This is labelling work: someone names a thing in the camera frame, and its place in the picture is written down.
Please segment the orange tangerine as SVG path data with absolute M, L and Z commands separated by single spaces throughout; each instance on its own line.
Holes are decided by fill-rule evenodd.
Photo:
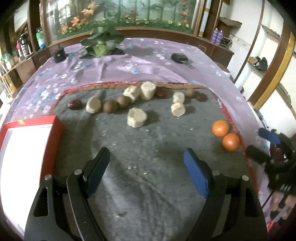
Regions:
M 240 145 L 240 139 L 235 133 L 228 133 L 222 138 L 221 144 L 225 150 L 234 152 Z
M 229 124 L 225 120 L 217 120 L 212 125 L 212 133 L 217 137 L 224 137 L 229 130 Z

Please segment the red white box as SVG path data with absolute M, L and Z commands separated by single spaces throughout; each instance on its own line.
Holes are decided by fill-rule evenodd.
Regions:
M 1 129 L 1 213 L 20 237 L 41 181 L 53 174 L 63 129 L 55 115 L 5 123 Z

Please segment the dark red jujube right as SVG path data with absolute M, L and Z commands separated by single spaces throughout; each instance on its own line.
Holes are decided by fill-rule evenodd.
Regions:
M 208 100 L 208 96 L 205 93 L 198 93 L 196 95 L 196 100 L 199 102 L 205 102 Z

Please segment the dark red jujube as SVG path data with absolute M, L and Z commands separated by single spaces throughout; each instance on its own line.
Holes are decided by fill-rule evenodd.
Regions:
M 196 100 L 199 102 L 205 102 L 208 100 L 208 96 L 205 93 L 198 93 L 196 95 Z
M 161 87 L 156 87 L 154 95 L 157 98 L 166 98 L 167 97 L 167 93 L 166 93 L 165 89 L 161 88 Z
M 70 110 L 79 110 L 83 107 L 83 103 L 79 99 L 74 99 L 74 100 L 68 102 L 67 107 Z

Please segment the grey felt mat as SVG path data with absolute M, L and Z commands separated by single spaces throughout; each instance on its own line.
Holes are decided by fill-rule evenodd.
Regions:
M 93 214 L 108 240 L 185 240 L 204 205 L 184 165 L 183 153 L 197 156 L 223 175 L 248 173 L 243 151 L 226 152 L 211 132 L 225 115 L 209 90 L 208 99 L 185 101 L 186 113 L 171 114 L 173 91 L 164 99 L 138 99 L 133 106 L 147 113 L 141 128 L 127 124 L 127 109 L 114 114 L 70 110 L 68 103 L 90 97 L 115 99 L 120 89 L 82 91 L 63 97 L 53 114 L 65 129 L 56 157 L 56 176 L 81 169 L 102 147 L 110 163 L 97 192 L 89 198 Z

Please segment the white chunk small lower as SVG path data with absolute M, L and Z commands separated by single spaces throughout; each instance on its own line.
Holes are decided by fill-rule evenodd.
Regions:
M 186 113 L 186 108 L 183 103 L 177 102 L 171 105 L 171 114 L 173 116 L 182 116 Z

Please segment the white chunk small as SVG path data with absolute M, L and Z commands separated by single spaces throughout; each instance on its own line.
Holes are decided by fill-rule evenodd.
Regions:
M 171 114 L 173 116 L 182 116 L 186 113 L 186 108 L 183 103 L 177 102 L 171 105 Z
M 175 92 L 173 94 L 173 103 L 184 103 L 185 95 L 182 92 Z

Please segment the small brown round fruit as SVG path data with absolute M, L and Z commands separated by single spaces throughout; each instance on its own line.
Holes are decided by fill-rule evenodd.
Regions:
M 185 91 L 185 96 L 188 97 L 188 98 L 194 98 L 195 94 L 196 94 L 196 91 L 194 89 L 192 89 L 192 88 L 188 88 Z

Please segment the white chunk small upper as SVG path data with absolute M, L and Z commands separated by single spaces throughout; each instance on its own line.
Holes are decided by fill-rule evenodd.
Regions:
M 175 92 L 173 94 L 173 103 L 184 103 L 185 95 L 182 92 Z

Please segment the dark red jujube left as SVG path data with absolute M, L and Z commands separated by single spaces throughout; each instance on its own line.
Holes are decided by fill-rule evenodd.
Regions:
M 74 100 L 68 102 L 67 107 L 70 110 L 79 110 L 83 107 L 83 103 L 79 99 L 74 99 Z

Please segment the dark red jujube middle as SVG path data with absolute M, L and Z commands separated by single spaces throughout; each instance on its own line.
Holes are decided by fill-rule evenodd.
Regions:
M 167 93 L 166 93 L 165 89 L 161 88 L 161 87 L 156 87 L 154 95 L 157 98 L 166 98 L 167 97 Z

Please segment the white sugarcane chunk left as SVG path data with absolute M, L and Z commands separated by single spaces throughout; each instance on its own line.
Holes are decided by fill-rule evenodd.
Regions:
M 102 106 L 102 101 L 99 98 L 93 96 L 86 103 L 86 111 L 88 113 L 95 114 L 99 112 L 99 110 L 101 109 L 101 106 Z

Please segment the purple bottle left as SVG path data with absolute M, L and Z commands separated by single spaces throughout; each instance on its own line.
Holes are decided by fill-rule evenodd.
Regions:
M 210 42 L 212 42 L 213 44 L 216 44 L 216 39 L 218 34 L 219 34 L 219 30 L 216 28 L 211 35 Z

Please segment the purple bottle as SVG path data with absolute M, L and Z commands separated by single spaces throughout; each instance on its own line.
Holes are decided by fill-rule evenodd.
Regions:
M 216 44 L 216 39 L 218 34 L 219 34 L 219 30 L 216 28 L 211 35 L 210 42 L 212 42 L 213 44 Z
M 219 45 L 221 44 L 221 42 L 222 42 L 222 40 L 223 40 L 223 36 L 224 36 L 223 31 L 220 30 L 220 31 L 217 33 L 217 37 L 216 37 L 216 40 L 215 40 L 215 44 L 216 44 L 217 46 L 219 46 Z

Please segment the purple bottle right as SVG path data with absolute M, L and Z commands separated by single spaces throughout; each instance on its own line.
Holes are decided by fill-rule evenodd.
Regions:
M 223 31 L 220 30 L 220 31 L 217 33 L 217 37 L 216 37 L 216 40 L 215 40 L 215 44 L 216 44 L 217 46 L 219 46 L 219 45 L 221 44 L 221 42 L 222 42 L 222 40 L 223 40 L 223 36 L 224 36 Z

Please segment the brown round fruit large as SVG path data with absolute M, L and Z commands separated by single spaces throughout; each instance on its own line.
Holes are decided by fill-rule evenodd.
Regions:
M 103 111 L 105 113 L 111 114 L 115 113 L 118 109 L 118 103 L 114 99 L 109 99 L 104 102 Z

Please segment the white chunk front large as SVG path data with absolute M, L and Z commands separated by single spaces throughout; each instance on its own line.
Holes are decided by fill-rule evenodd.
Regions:
M 127 125 L 132 128 L 140 128 L 147 121 L 147 113 L 139 108 L 131 108 L 127 115 Z

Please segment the black tape measure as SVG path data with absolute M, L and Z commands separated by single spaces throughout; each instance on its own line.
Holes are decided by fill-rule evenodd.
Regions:
M 194 69 L 194 66 L 189 62 L 189 59 L 187 56 L 183 53 L 173 53 L 171 55 L 171 59 L 178 64 L 185 64 L 190 69 Z

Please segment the white chunk tall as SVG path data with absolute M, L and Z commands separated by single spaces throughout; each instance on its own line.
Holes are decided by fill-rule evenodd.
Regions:
M 155 90 L 156 90 L 156 85 L 150 81 L 144 82 L 141 86 L 140 86 L 140 90 L 141 90 L 141 98 L 143 100 L 149 101 L 153 98 Z

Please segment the white chunk tilted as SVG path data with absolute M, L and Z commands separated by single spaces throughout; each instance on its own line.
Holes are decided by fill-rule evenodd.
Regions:
M 134 85 L 129 86 L 123 92 L 123 95 L 130 98 L 131 103 L 135 103 L 135 101 L 140 97 L 140 88 Z

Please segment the purple floral tablecloth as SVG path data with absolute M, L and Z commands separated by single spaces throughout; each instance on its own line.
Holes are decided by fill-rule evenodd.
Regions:
M 80 59 L 79 45 L 66 48 L 61 63 L 47 60 L 29 79 L 13 101 L 8 121 L 53 113 L 65 97 L 63 92 L 104 82 L 177 82 L 202 85 L 202 92 L 214 94 L 220 108 L 228 113 L 247 144 L 260 144 L 258 123 L 247 102 L 229 77 L 201 50 L 184 44 L 154 39 L 126 39 L 120 44 L 124 55 Z M 194 66 L 175 63 L 173 53 L 183 53 Z

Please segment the black cylinder device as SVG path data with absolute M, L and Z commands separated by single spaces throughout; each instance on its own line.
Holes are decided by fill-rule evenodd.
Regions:
M 63 62 L 67 58 L 65 48 L 59 48 L 53 52 L 55 63 Z

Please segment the black thermos flask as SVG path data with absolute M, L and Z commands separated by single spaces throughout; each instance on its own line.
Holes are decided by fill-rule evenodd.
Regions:
M 32 48 L 30 44 L 30 39 L 27 33 L 23 33 L 19 37 L 19 43 L 23 52 L 23 55 L 25 57 L 29 56 L 32 54 Z

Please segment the green bok choy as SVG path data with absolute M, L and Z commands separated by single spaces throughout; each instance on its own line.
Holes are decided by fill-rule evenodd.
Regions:
M 88 37 L 80 41 L 82 48 L 77 53 L 80 59 L 124 55 L 125 52 L 117 47 L 124 39 L 114 27 L 96 27 Z

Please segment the green white bottle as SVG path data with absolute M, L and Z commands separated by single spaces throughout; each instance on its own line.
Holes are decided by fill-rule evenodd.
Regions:
M 42 27 L 38 27 L 36 29 L 36 38 L 40 49 L 46 48 L 44 33 Z

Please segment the flower painted glass panel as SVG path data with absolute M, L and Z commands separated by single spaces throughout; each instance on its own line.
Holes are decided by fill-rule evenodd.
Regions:
M 94 27 L 151 27 L 192 34 L 200 1 L 41 1 L 42 25 L 50 42 Z

